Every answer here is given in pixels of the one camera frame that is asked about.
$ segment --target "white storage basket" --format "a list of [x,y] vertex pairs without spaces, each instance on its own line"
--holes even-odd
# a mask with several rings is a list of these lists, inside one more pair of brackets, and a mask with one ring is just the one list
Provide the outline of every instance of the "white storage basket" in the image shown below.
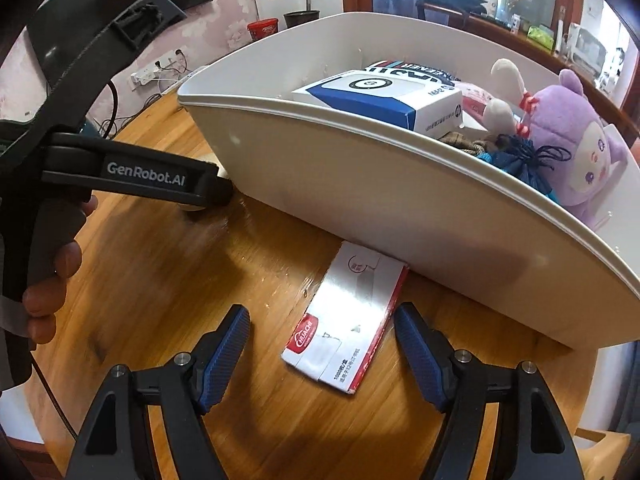
[[383,59],[410,60],[494,91],[511,59],[531,92],[558,77],[449,27],[346,13],[286,30],[217,61],[178,92],[243,193],[416,272],[572,348],[640,338],[640,171],[613,167],[598,234],[519,180],[402,128],[282,99]]

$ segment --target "white and red box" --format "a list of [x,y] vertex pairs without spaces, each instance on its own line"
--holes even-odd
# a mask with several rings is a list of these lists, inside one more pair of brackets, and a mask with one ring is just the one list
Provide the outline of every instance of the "white and red box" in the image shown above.
[[282,358],[313,380],[354,394],[407,273],[398,260],[343,242]]

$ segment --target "human hand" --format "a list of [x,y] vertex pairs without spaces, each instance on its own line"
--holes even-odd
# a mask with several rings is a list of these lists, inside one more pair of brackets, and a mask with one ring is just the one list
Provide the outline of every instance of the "human hand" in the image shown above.
[[[89,216],[98,207],[98,199],[92,195],[89,202],[81,204],[82,212]],[[65,304],[66,280],[73,276],[82,263],[82,250],[76,241],[60,248],[56,253],[56,275],[31,285],[22,295],[22,304],[31,316],[27,324],[29,337],[37,344],[45,344],[56,335],[56,316]]]

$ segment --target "blue drawstring bag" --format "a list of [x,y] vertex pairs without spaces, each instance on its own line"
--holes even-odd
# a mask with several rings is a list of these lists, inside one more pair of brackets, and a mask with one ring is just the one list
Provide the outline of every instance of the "blue drawstring bag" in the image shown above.
[[482,153],[478,158],[509,173],[558,203],[549,182],[538,173],[538,169],[543,166],[553,169],[549,163],[551,160],[557,162],[571,160],[569,150],[561,146],[540,146],[536,149],[529,139],[506,135],[498,136],[497,145],[501,151]]

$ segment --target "stuffed toy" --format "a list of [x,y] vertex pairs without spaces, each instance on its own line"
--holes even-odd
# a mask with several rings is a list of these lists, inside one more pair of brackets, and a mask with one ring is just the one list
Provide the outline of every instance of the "stuffed toy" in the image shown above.
[[626,161],[623,139],[603,130],[572,70],[562,70],[558,85],[535,95],[527,92],[518,68],[508,59],[499,59],[491,74],[498,89],[496,96],[517,105],[525,115],[517,123],[511,107],[494,98],[484,110],[484,126],[492,133],[529,139],[536,149],[547,146],[567,150],[570,160],[554,161],[538,171],[552,187],[558,203],[593,228],[591,199],[606,184],[610,166]]

